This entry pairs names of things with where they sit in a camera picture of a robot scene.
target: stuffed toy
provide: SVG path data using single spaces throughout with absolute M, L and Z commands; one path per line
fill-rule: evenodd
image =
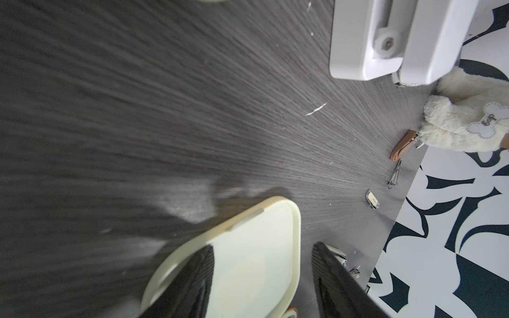
M 418 132 L 410 130 L 391 154 L 398 160 L 415 142 L 464 152 L 495 151 L 509 141 L 509 82 L 455 67 L 440 79 L 439 95 L 424 106 Z

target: metal hook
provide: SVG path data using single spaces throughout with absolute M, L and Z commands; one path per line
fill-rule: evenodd
M 357 266 L 356 268 L 352 268 L 348 273 L 355 279 L 355 278 L 359 278 L 360 277 L 360 271 L 359 271 L 359 266 Z
M 422 146 L 424 146 L 424 142 L 422 142 L 422 140 L 420 140 L 419 135 L 416 135 L 412 140 L 414 141 L 414 145 L 415 145 L 416 149 L 419 149 Z
M 398 178 L 400 176 L 400 168 L 401 168 L 401 159 L 398 160 L 398 163 L 396 164 L 396 168 L 394 168 L 394 172 L 392 173 L 392 177 L 390 178 L 390 181 L 387 183 L 389 190 L 398 185 Z

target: small metal piece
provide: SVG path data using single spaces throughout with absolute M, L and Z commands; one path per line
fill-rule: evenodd
M 378 209 L 380 207 L 380 203 L 378 202 L 377 198 L 369 190 L 366 192 L 366 201 L 373 209 Z
M 335 247 L 332 247 L 330 245 L 327 245 L 327 244 L 325 244 L 325 246 L 327 246 L 329 251 L 336 257 L 336 259 L 339 261 L 339 263 L 341 265 L 343 265 L 343 267 L 345 267 L 347 265 L 347 259 L 346 259 L 347 255 L 343 251 L 341 251 Z
M 356 268 L 352 268 L 348 273 L 354 278 L 359 278 L 360 277 L 360 271 L 359 271 L 359 266 L 357 266 Z
M 398 178 L 400 177 L 400 168 L 401 168 L 401 159 L 398 160 L 396 164 L 396 168 L 394 168 L 394 172 L 392 173 L 392 177 L 390 177 L 390 181 L 387 183 L 387 186 L 390 189 L 395 188 L 398 185 Z
M 422 142 L 422 140 L 420 140 L 419 137 L 415 137 L 414 139 L 416 149 L 419 149 L 422 146 L 424 146 L 424 142 Z
M 382 42 L 382 50 L 389 51 L 394 46 L 394 38 L 387 37 Z

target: dark wood floor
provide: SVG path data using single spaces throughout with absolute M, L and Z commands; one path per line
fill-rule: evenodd
M 425 149 L 390 191 L 389 152 L 432 88 L 331 78 L 332 9 L 2 1 L 3 316 L 134 317 L 169 253 L 273 195 L 302 213 L 303 317 L 313 243 L 365 285 Z

